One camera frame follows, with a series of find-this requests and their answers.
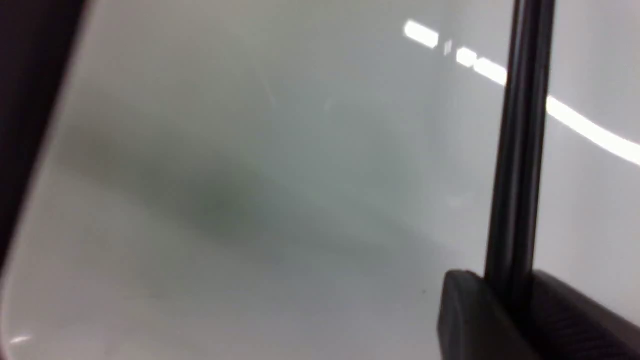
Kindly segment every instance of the black window seal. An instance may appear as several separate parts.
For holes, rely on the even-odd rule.
[[[484,278],[517,317],[531,298],[555,0],[515,0]]]

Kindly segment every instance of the glossy white paint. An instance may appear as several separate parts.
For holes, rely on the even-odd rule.
[[[640,140],[640,7],[572,4],[536,264],[640,323],[617,140]],[[96,2],[4,286],[10,358],[436,358],[444,272],[484,264],[511,10]]]

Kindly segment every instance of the white surface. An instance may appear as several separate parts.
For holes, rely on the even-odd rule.
[[[551,93],[637,142],[637,57],[612,55],[633,6],[571,3]],[[510,22],[507,0],[96,2],[4,287],[10,358],[436,358],[444,272],[484,264]],[[550,118],[536,263],[636,322],[603,268],[633,269],[639,170]]]

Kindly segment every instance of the dark edge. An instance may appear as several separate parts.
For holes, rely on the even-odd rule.
[[[484,273],[512,313],[526,302],[531,277],[553,7],[554,0],[514,3]]]
[[[538,200],[540,197],[540,175],[547,119],[547,94],[551,46],[553,37],[554,10],[556,0],[540,1],[536,63],[533,69],[533,98],[531,99],[531,122],[527,132],[520,189],[520,218],[518,219],[516,242],[511,271],[511,302],[515,314],[522,314],[531,300],[533,257],[538,223]]]
[[[3,275],[84,3],[84,0],[0,1],[0,266]]]

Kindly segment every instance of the black plastic piece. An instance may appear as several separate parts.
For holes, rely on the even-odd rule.
[[[529,333],[548,359],[640,359],[640,329],[544,272],[533,278]]]
[[[516,0],[484,277],[511,313],[527,307],[538,214],[554,0]]]
[[[438,335],[445,360],[541,359],[493,291],[471,272],[447,272]]]

